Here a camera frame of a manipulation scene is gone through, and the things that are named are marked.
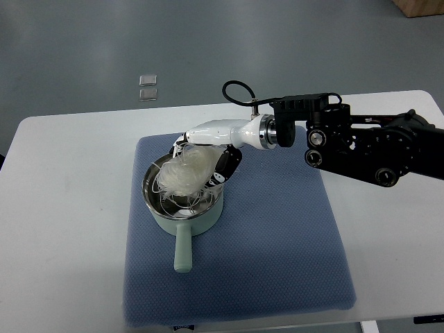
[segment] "blue mat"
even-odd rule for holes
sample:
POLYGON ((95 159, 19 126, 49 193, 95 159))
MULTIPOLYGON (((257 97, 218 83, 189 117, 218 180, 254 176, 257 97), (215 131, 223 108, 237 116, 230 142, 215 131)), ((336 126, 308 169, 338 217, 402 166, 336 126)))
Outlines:
POLYGON ((188 325, 349 309, 347 259, 318 170, 304 162, 305 130, 292 148, 241 148, 225 184, 221 218, 195 236, 193 269, 173 269, 174 236, 142 197, 146 170, 179 134, 144 137, 135 154, 123 307, 126 325, 188 325))

